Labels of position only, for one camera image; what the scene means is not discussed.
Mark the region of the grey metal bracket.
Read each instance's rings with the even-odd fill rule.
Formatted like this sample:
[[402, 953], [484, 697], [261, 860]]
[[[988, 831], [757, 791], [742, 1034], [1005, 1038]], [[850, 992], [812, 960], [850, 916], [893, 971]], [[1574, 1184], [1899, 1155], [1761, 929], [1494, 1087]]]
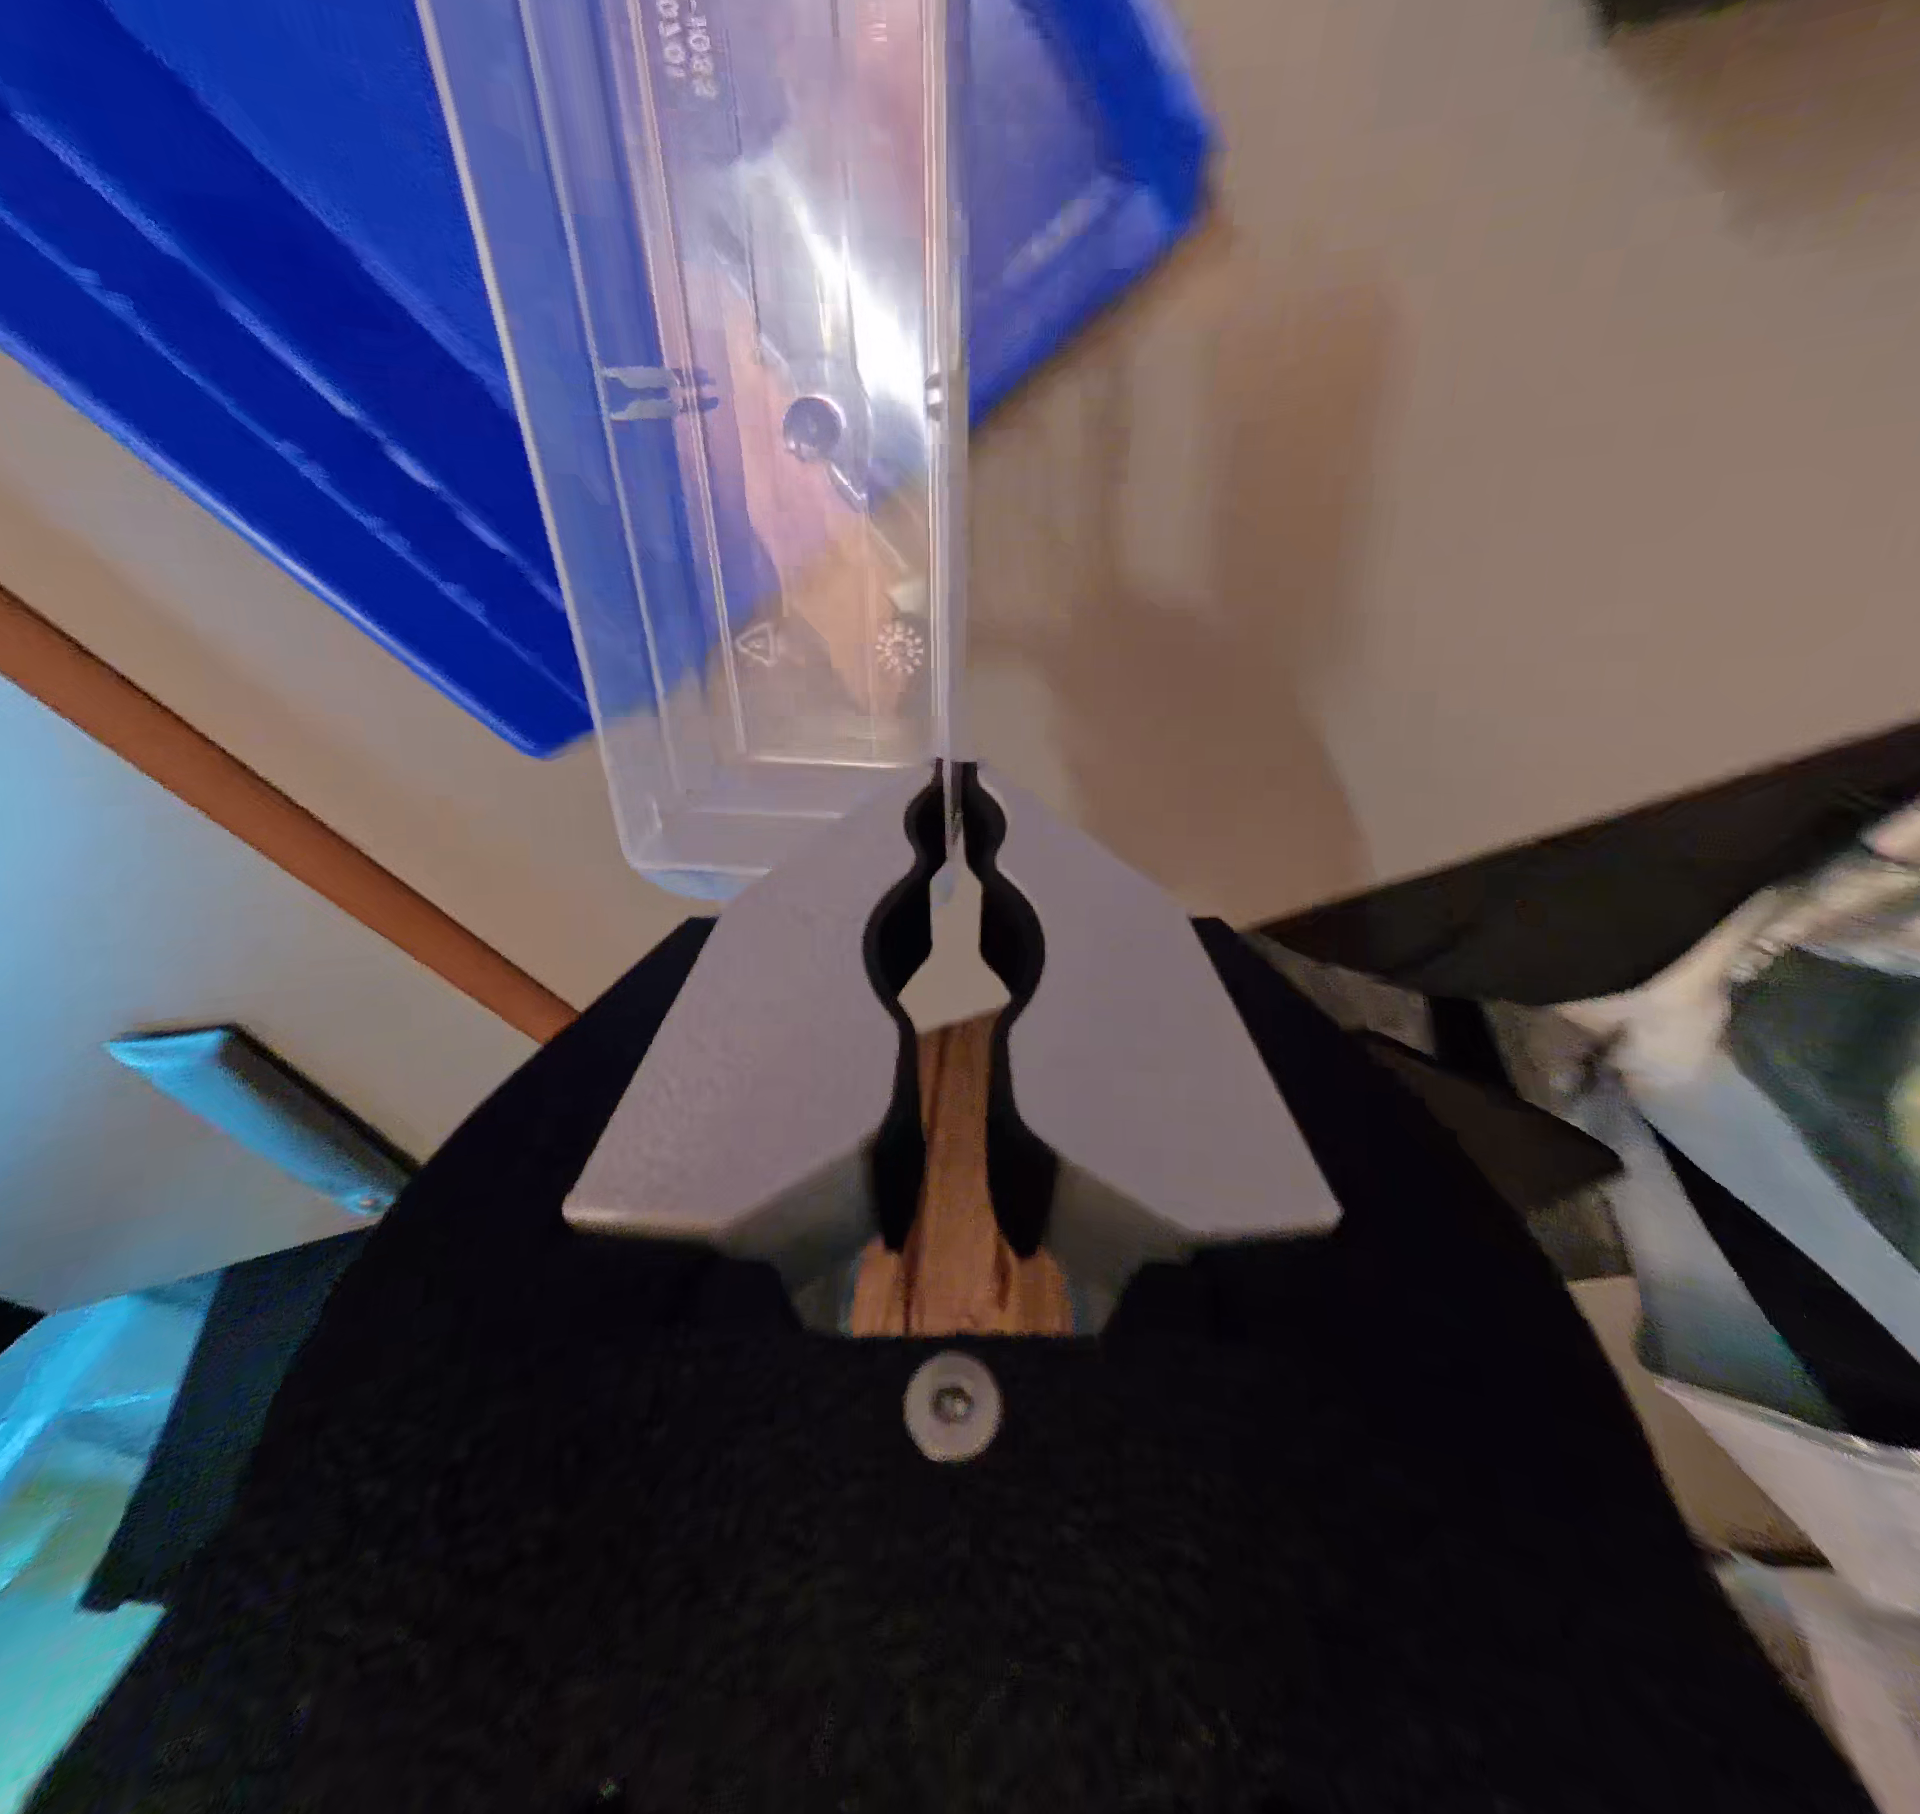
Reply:
[[411, 1155], [237, 1026], [128, 1033], [105, 1051], [340, 1210], [376, 1216], [417, 1176]]

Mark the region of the white plastic bag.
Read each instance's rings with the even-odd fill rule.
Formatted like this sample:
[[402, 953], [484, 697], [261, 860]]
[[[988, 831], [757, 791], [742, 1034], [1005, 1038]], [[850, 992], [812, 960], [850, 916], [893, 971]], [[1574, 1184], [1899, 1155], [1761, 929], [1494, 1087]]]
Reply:
[[1724, 1581], [1878, 1809], [1917, 1800], [1916, 817], [1639, 986], [1497, 1024], [1621, 1155], [1637, 1362], [1822, 1560]]

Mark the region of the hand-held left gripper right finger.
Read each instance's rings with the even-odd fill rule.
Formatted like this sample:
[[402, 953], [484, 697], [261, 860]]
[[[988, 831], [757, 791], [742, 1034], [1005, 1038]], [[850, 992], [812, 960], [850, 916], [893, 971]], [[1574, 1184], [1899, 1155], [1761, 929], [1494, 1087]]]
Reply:
[[989, 1031], [986, 1176], [1082, 1329], [1141, 1268], [1316, 1239], [1340, 1205], [1186, 911], [1020, 785], [962, 765]]

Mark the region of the clear plastic drawer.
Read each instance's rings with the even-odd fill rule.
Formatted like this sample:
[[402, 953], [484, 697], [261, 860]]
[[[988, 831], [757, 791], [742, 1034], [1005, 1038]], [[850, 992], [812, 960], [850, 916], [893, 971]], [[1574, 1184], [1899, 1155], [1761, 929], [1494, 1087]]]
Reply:
[[623, 855], [960, 747], [967, 0], [415, 0]]

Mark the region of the blue plastic bin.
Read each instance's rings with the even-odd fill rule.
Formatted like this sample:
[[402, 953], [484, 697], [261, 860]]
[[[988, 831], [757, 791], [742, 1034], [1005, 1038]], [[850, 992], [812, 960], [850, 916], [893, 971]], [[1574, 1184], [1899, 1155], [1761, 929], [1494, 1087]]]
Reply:
[[[1, 0], [3, 351], [516, 749], [585, 682], [415, 0]], [[1163, 0], [972, 0], [981, 418], [1193, 229]]]

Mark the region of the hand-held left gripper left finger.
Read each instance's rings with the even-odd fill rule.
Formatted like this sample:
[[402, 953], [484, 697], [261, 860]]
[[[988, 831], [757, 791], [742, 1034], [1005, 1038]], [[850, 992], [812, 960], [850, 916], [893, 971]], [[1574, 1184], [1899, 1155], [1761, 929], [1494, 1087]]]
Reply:
[[847, 1333], [883, 1235], [887, 1153], [922, 1172], [917, 1038], [872, 923], [932, 946], [950, 849], [947, 765], [882, 777], [718, 911], [569, 1187], [576, 1232], [771, 1266], [807, 1326]]

